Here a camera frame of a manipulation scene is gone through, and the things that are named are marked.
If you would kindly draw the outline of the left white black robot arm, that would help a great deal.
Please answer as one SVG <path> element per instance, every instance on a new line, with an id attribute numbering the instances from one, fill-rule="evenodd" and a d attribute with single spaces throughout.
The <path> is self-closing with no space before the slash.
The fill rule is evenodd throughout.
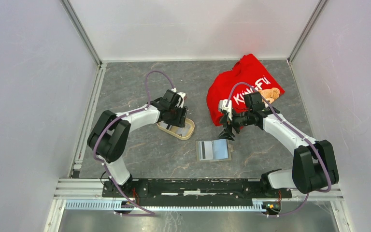
<path id="1" fill-rule="evenodd" d="M 87 145 L 92 149 L 94 159 L 104 166 L 114 182 L 114 191 L 119 196 L 127 197 L 132 192 L 132 183 L 129 181 L 131 174 L 122 157 L 129 134 L 160 122 L 185 127 L 188 111 L 184 105 L 185 99 L 185 93 L 169 89 L 163 97 L 149 101 L 140 108 L 122 113 L 106 110 L 100 115 L 88 137 Z"/>

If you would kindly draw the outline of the beige oval tray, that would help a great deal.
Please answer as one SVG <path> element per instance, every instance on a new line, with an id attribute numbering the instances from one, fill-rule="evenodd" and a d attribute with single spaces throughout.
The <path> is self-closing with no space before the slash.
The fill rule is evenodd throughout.
<path id="1" fill-rule="evenodd" d="M 191 119 L 186 118 L 185 127 L 183 128 L 173 126 L 173 125 L 168 125 L 164 122 L 157 123 L 157 127 L 160 130 L 174 136 L 175 138 L 184 141 L 184 140 L 188 140 L 192 136 L 194 129 L 195 129 L 195 123 Z"/>

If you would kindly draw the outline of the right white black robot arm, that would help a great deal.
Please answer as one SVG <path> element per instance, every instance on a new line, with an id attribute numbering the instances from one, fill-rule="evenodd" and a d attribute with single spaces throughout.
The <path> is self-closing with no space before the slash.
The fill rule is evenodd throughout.
<path id="1" fill-rule="evenodd" d="M 328 192 L 339 182 L 334 149 L 327 140 L 317 140 L 288 122 L 259 92 L 244 97 L 247 109 L 234 111 L 231 100 L 219 102 L 223 131 L 220 139 L 234 140 L 241 127 L 257 126 L 276 138 L 293 156 L 289 170 L 272 170 L 261 176 L 260 192 L 274 196 L 279 189 L 297 189 L 303 194 L 312 191 Z"/>

